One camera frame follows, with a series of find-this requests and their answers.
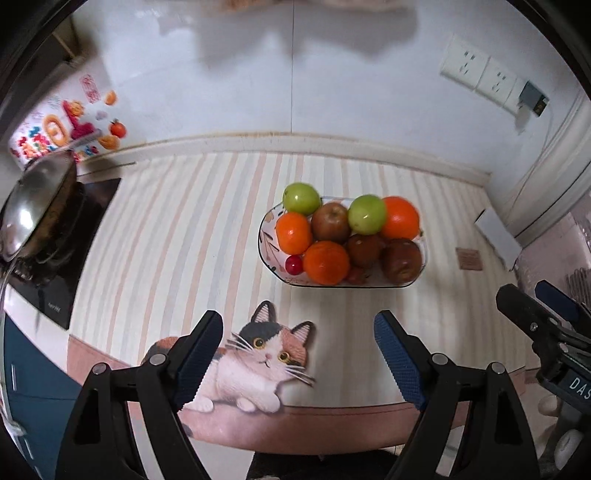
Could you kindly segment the steel wok pan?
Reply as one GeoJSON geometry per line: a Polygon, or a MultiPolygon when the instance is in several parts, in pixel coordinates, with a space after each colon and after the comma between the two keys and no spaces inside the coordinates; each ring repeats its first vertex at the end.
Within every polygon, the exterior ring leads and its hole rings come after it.
{"type": "Polygon", "coordinates": [[[1,274],[44,249],[78,183],[73,154],[59,150],[31,162],[1,208],[1,274]]]}

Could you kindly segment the small red cherry tomato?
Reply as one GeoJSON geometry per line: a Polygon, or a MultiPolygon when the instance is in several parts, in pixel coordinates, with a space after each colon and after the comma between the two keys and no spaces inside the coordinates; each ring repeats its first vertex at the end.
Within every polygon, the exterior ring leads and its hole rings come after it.
{"type": "Polygon", "coordinates": [[[290,276],[298,276],[304,273],[304,258],[301,255],[290,255],[284,263],[284,269],[290,276]]]}

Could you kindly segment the red-brown apple on plate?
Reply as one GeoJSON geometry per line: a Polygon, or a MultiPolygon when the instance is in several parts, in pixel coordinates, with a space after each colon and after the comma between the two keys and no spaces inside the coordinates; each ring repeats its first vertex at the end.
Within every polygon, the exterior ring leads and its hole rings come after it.
{"type": "Polygon", "coordinates": [[[311,231],[318,241],[345,242],[351,236],[348,209],[338,202],[322,205],[311,215],[311,231]]]}

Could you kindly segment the blue cabinet front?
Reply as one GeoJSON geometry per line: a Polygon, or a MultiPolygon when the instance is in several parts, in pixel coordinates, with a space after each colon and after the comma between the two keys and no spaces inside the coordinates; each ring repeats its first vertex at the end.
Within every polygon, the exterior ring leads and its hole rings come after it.
{"type": "Polygon", "coordinates": [[[12,420],[24,433],[16,443],[42,479],[55,477],[62,437],[81,386],[5,318],[4,370],[12,420]]]}

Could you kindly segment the white wall socket left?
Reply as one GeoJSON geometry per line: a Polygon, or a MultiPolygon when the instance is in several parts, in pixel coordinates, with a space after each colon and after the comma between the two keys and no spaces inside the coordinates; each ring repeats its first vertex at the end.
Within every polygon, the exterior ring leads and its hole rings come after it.
{"type": "Polygon", "coordinates": [[[440,67],[440,74],[475,90],[490,56],[465,39],[453,35],[440,67]]]}

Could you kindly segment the red apple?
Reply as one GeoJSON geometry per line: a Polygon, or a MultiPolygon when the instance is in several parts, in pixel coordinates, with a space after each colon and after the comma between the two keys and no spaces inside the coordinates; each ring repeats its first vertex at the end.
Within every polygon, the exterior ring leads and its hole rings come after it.
{"type": "Polygon", "coordinates": [[[418,279],[423,269],[423,256],[415,242],[393,239],[382,249],[379,263],[390,283],[404,287],[418,279]]]}

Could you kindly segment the dark small mandarin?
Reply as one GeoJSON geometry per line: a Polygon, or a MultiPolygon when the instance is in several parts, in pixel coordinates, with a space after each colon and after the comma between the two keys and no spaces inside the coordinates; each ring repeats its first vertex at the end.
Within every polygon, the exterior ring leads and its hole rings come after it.
{"type": "Polygon", "coordinates": [[[383,247],[384,244],[379,235],[355,234],[346,242],[349,260],[356,267],[363,269],[370,269],[375,265],[383,247]]]}

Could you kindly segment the brown mat label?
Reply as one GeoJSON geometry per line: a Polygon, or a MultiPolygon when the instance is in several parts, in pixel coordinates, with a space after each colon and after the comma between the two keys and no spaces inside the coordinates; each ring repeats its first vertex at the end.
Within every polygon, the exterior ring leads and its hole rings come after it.
{"type": "Polygon", "coordinates": [[[457,248],[458,266],[465,271],[483,271],[484,264],[481,253],[477,249],[457,248]]]}

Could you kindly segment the green apple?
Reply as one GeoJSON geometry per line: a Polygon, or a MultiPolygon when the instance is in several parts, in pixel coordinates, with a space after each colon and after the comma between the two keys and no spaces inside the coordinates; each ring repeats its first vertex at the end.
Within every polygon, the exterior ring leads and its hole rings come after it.
{"type": "Polygon", "coordinates": [[[356,234],[374,235],[379,233],[387,220],[385,201],[376,195],[362,195],[349,205],[349,227],[356,234]]]}
{"type": "Polygon", "coordinates": [[[283,190],[283,207],[287,212],[310,216],[322,206],[322,198],[313,186],[294,182],[283,190]]]}

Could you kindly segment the orange front of plate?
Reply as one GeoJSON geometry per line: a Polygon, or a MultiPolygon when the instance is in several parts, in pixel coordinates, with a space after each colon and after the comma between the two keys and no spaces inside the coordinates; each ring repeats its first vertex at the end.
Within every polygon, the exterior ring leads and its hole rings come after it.
{"type": "Polygon", "coordinates": [[[276,222],[276,240],[280,250],[288,255],[301,255],[314,242],[308,218],[297,212],[287,212],[276,222]]]}

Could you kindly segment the white wall socket right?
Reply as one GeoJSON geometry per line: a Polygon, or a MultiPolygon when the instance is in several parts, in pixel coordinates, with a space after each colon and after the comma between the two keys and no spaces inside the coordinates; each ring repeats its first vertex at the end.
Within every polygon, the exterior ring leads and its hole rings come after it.
{"type": "Polygon", "coordinates": [[[520,95],[525,84],[523,78],[490,57],[476,92],[517,116],[521,109],[520,95]]]}

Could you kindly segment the black induction cooktop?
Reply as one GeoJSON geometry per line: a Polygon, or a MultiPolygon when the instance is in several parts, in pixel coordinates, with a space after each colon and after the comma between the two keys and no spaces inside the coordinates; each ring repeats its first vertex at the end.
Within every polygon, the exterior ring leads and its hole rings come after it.
{"type": "Polygon", "coordinates": [[[118,178],[76,183],[44,249],[18,263],[9,277],[12,288],[65,330],[84,263],[119,183],[118,178]]]}

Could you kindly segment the large orange far right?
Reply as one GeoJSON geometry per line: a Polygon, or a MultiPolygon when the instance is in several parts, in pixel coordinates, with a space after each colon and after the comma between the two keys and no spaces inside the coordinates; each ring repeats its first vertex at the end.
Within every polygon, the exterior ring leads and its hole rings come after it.
{"type": "Polygon", "coordinates": [[[386,222],[381,230],[384,239],[414,240],[421,232],[421,218],[417,208],[400,196],[383,199],[386,206],[386,222]]]}

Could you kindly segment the white wall socket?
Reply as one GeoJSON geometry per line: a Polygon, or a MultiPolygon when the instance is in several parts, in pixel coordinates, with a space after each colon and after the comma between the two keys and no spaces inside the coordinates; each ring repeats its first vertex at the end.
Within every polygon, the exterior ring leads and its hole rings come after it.
{"type": "Polygon", "coordinates": [[[453,35],[440,67],[440,74],[475,90],[490,56],[465,39],[453,35]]]}
{"type": "Polygon", "coordinates": [[[523,78],[490,57],[476,92],[517,116],[521,109],[520,95],[525,84],[523,78]]]}

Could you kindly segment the white card on counter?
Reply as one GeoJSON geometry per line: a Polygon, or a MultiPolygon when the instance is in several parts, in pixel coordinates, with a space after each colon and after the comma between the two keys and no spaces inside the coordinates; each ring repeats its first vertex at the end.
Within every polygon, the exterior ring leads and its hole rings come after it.
{"type": "Polygon", "coordinates": [[[484,209],[475,221],[481,235],[492,246],[507,271],[512,271],[522,252],[522,246],[509,232],[497,212],[492,208],[484,209]]]}

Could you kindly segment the striped mat with cat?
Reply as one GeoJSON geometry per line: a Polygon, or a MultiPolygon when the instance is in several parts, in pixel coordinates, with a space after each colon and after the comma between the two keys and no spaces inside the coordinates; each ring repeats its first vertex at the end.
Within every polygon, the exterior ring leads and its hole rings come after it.
{"type": "Polygon", "coordinates": [[[280,385],[274,413],[230,405],[185,410],[199,440],[247,450],[325,454],[404,442],[417,410],[404,402],[374,339],[384,309],[455,363],[502,363],[525,388],[526,341],[496,309],[514,281],[475,227],[489,206],[483,189],[392,165],[321,156],[221,153],[151,159],[121,171],[74,301],[66,370],[136,365],[159,339],[188,333],[221,314],[226,333],[245,326],[260,302],[287,326],[315,324],[308,350],[314,385],[280,385]],[[294,181],[322,195],[399,195],[419,210],[428,263],[404,289],[297,288],[259,257],[259,225],[294,181]],[[457,248],[477,249],[483,271],[458,266],[457,248]]]}

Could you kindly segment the floral oval ceramic plate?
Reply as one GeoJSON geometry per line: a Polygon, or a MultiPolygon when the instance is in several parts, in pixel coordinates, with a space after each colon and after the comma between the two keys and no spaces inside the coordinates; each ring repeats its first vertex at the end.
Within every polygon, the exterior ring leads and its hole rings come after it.
{"type": "MultiPolygon", "coordinates": [[[[276,223],[279,221],[284,214],[286,209],[283,208],[283,204],[277,204],[266,213],[263,217],[262,223],[259,225],[259,257],[263,264],[266,266],[277,279],[283,281],[290,286],[304,287],[304,288],[328,288],[328,285],[318,284],[308,277],[308,274],[304,271],[297,275],[291,275],[287,272],[286,262],[288,254],[280,249],[279,240],[276,237],[276,223]]],[[[375,289],[393,289],[393,288],[405,288],[413,283],[415,279],[411,279],[401,283],[400,285],[394,285],[390,282],[380,266],[373,266],[369,272],[365,275],[365,280],[361,285],[351,284],[342,280],[341,283],[335,285],[335,288],[375,288],[375,289]]]]}

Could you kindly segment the small orange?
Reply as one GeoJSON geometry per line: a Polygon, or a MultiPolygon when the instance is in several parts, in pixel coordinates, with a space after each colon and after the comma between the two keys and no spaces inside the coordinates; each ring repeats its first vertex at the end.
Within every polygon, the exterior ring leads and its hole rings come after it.
{"type": "Polygon", "coordinates": [[[349,273],[349,254],[338,243],[315,242],[304,252],[304,273],[317,284],[338,285],[349,273]]]}

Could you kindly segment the grey power adapter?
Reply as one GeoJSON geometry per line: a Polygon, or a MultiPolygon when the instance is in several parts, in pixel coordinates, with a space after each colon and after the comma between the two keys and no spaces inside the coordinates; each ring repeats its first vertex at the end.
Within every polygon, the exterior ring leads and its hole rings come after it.
{"type": "Polygon", "coordinates": [[[548,97],[531,81],[527,81],[519,95],[519,104],[540,117],[548,106],[548,97]]]}

